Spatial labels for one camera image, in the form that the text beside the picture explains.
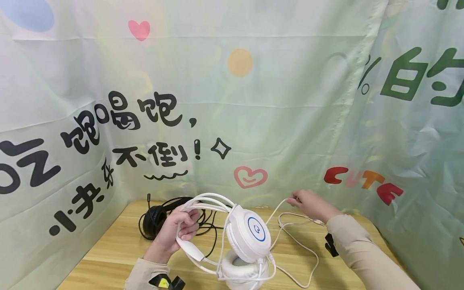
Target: white headphones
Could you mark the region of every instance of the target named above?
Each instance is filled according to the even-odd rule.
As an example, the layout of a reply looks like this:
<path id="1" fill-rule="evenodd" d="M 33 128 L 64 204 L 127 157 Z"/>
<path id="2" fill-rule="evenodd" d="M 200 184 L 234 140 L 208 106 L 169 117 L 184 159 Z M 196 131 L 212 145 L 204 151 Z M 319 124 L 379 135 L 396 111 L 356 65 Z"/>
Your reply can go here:
<path id="1" fill-rule="evenodd" d="M 232 208 L 212 197 L 224 200 Z M 182 211 L 195 208 L 228 213 L 224 224 L 225 230 L 222 233 L 221 254 L 217 263 L 207 259 L 192 242 L 176 237 L 179 246 L 195 265 L 206 273 L 217 275 L 218 280 L 225 281 L 231 290 L 256 290 L 264 281 L 275 276 L 276 263 L 271 255 L 271 234 L 259 215 L 251 210 L 243 209 L 240 205 L 216 193 L 204 193 L 194 197 L 184 204 Z M 233 250 L 223 257 L 224 232 L 227 233 Z M 268 261 L 274 266 L 271 276 L 269 276 Z M 216 271 L 201 266 L 199 262 L 215 265 Z"/>

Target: red heart outline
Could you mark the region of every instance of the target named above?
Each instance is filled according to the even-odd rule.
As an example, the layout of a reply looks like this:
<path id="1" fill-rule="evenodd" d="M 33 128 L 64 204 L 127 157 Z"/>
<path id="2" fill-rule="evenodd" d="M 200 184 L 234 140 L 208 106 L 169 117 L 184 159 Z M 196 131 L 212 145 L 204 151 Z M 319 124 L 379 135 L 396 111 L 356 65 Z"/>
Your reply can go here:
<path id="1" fill-rule="evenodd" d="M 130 20 L 128 25 L 130 33 L 140 41 L 146 40 L 150 34 L 150 24 L 147 21 L 138 24 L 136 21 Z"/>
<path id="2" fill-rule="evenodd" d="M 250 185 L 245 185 L 245 184 L 242 183 L 242 181 L 240 180 L 240 177 L 238 176 L 238 173 L 241 170 L 245 170 L 246 173 L 248 174 L 248 177 L 252 177 L 252 176 L 254 176 L 255 174 L 258 174 L 258 173 L 261 173 L 263 175 L 263 177 L 262 177 L 261 180 L 258 180 L 255 183 L 252 183 Z M 235 181 L 238 183 L 238 185 L 240 185 L 240 187 L 243 188 L 243 189 L 259 186 L 259 185 L 265 183 L 266 180 L 267 180 L 267 172 L 266 172 L 266 170 L 264 170 L 264 169 L 256 169 L 256 170 L 253 171 L 248 166 L 239 166 L 239 167 L 235 168 L 235 170 L 233 171 L 233 176 L 235 178 Z"/>

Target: blue ring logo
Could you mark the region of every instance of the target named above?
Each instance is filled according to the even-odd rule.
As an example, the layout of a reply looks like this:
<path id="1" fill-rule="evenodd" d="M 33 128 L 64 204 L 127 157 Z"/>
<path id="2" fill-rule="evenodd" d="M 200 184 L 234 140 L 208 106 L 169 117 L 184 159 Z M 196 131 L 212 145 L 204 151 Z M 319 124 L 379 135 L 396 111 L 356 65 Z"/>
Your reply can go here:
<path id="1" fill-rule="evenodd" d="M 251 229 L 251 226 L 250 226 L 250 220 L 251 220 L 251 219 L 254 219 L 254 220 L 261 226 L 261 228 L 259 228 L 258 225 L 254 225 L 254 226 L 253 226 L 253 229 Z M 250 229 L 250 231 L 251 231 L 252 235 L 255 237 L 255 239 L 257 239 L 257 240 L 260 241 L 260 242 L 264 242 L 264 240 L 266 239 L 266 231 L 264 231 L 263 226 L 261 225 L 261 223 L 260 223 L 256 218 L 254 218 L 254 217 L 249 217 L 249 218 L 248 218 L 248 228 Z M 257 234 L 260 234 L 261 231 L 263 231 L 263 238 L 262 238 L 262 239 L 261 239 L 261 238 L 258 238 L 258 237 L 255 235 L 255 232 L 256 232 Z"/>

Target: headphone logo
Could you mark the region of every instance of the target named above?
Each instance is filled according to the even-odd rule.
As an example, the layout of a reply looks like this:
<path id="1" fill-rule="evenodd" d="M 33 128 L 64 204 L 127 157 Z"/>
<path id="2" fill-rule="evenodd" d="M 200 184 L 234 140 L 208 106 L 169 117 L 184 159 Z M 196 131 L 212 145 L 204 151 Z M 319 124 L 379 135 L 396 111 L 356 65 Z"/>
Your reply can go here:
<path id="1" fill-rule="evenodd" d="M 261 223 L 254 217 L 248 218 L 248 228 L 256 240 L 264 242 L 266 240 L 266 232 Z"/>

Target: hand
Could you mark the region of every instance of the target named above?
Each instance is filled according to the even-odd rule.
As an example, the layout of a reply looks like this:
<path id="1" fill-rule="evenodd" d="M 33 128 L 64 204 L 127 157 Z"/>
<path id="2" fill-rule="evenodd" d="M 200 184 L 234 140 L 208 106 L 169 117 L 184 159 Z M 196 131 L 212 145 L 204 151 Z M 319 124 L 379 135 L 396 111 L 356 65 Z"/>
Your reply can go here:
<path id="1" fill-rule="evenodd" d="M 181 227 L 179 238 L 182 240 L 189 241 L 197 234 L 199 228 L 197 221 L 200 217 L 198 210 L 193 209 L 189 212 L 181 212 L 182 207 L 177 207 L 168 215 L 160 232 L 145 255 L 143 255 L 144 260 L 167 264 L 172 254 L 180 249 L 179 244 L 176 242 L 177 226 L 179 224 Z"/>
<path id="2" fill-rule="evenodd" d="M 286 201 L 290 205 L 298 207 L 310 219 L 318 219 L 325 224 L 332 217 L 343 214 L 312 190 L 296 190 L 291 193 L 291 196 Z"/>

